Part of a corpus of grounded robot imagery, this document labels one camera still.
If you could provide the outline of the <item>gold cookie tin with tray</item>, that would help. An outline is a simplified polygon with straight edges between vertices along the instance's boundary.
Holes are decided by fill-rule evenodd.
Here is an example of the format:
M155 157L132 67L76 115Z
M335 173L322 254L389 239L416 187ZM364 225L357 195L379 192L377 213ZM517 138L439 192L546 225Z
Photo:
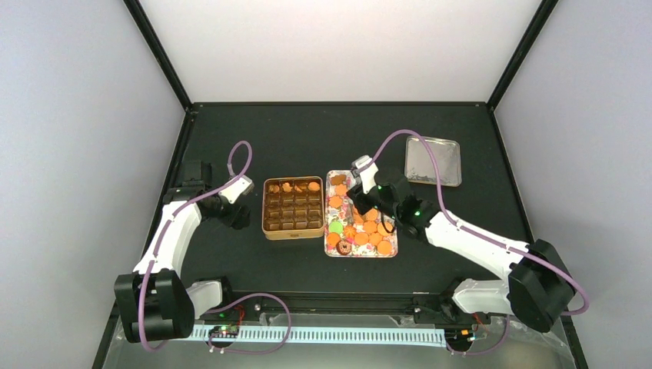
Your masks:
M269 178L263 185L261 229L270 241L325 233L324 183L318 176Z

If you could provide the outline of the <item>white and metal tongs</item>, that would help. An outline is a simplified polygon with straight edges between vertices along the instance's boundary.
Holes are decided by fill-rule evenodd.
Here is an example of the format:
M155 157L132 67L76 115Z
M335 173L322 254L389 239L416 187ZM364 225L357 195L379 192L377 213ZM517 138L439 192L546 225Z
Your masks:
M355 224L354 205L351 203L351 201L345 201L343 203L343 210L344 210L344 219L346 220L346 225L353 226Z

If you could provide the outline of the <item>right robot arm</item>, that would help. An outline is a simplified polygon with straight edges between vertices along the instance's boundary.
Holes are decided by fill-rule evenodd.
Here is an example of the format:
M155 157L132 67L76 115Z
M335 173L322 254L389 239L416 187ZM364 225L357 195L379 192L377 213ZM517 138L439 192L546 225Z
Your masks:
M495 276L487 281L466 278L440 297L437 308L446 321L477 312L510 314L545 333L579 291L556 248L545 240L502 238L418 198L410 188L375 185L365 192L356 184L348 197L361 214L376 210L387 215L407 236L455 253Z

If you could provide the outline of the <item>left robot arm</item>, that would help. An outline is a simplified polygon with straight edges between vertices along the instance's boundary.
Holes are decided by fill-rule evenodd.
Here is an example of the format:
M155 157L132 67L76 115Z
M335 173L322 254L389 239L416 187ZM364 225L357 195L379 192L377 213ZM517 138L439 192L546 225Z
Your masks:
M229 228L246 228L250 210L242 202L254 187L246 175L231 175L211 188L209 163L192 161L181 180L168 189L154 237L132 273L120 274L114 293L125 337L151 350L153 343L189 337L196 320L225 299L225 277L204 278L185 287L181 271L192 236L214 218Z

